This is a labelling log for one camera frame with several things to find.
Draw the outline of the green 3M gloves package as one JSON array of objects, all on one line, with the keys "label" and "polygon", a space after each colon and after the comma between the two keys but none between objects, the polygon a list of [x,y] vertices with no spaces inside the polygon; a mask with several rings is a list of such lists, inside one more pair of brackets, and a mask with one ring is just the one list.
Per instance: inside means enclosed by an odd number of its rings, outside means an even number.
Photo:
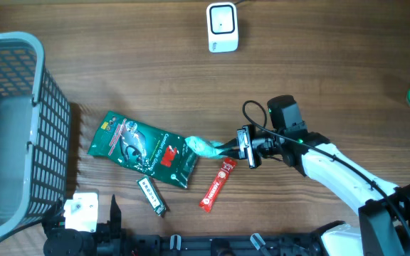
[{"label": "green 3M gloves package", "polygon": [[185,137],[112,111],[98,127],[88,154],[179,188],[188,187],[198,160]]}]

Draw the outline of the green white candy bar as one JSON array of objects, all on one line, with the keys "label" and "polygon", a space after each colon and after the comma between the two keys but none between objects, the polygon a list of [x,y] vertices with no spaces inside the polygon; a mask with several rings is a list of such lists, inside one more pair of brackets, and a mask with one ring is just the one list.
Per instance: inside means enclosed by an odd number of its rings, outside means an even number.
[{"label": "green white candy bar", "polygon": [[163,217],[165,212],[167,211],[167,206],[165,205],[161,196],[158,194],[157,189],[151,181],[151,178],[149,176],[143,176],[137,181],[137,185],[140,187],[153,211],[159,217]]}]

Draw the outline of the teal wet wipes pack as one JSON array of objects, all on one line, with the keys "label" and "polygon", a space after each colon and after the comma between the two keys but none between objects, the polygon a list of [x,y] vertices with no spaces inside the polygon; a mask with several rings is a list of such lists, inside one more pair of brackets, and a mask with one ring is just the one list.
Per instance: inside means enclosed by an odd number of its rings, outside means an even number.
[{"label": "teal wet wipes pack", "polygon": [[185,139],[186,145],[191,150],[202,158],[207,159],[222,159],[224,155],[221,155],[223,149],[218,149],[218,146],[222,146],[222,142],[209,141],[202,139],[201,137],[187,137]]}]

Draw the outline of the red snack stick pack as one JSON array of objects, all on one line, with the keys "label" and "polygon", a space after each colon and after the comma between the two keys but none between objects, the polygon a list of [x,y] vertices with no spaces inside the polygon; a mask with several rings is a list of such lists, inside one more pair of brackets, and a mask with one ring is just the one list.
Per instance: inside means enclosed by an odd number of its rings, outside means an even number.
[{"label": "red snack stick pack", "polygon": [[209,190],[199,204],[199,206],[207,213],[211,212],[215,200],[217,199],[221,189],[224,187],[224,184],[227,182],[230,173],[233,171],[236,165],[237,163],[233,159],[224,159],[224,162],[222,163],[222,166],[219,169],[215,179],[211,183]]}]

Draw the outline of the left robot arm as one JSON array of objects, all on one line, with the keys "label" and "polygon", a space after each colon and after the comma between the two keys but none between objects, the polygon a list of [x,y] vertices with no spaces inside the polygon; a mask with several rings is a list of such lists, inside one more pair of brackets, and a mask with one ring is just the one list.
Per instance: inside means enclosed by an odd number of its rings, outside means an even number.
[{"label": "left robot arm", "polygon": [[58,213],[51,209],[42,221],[45,256],[124,255],[126,231],[121,228],[121,210],[112,197],[110,219],[98,222],[97,192],[76,192]]}]

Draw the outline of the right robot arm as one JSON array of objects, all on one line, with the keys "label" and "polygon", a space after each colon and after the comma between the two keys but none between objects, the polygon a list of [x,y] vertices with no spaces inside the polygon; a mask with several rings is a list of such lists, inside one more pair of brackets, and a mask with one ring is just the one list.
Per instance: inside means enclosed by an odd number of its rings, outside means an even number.
[{"label": "right robot arm", "polygon": [[330,189],[358,215],[358,228],[336,222],[320,231],[326,255],[410,255],[410,184],[400,187],[371,174],[304,124],[276,131],[246,125],[220,148],[252,169],[280,154],[287,166]]}]

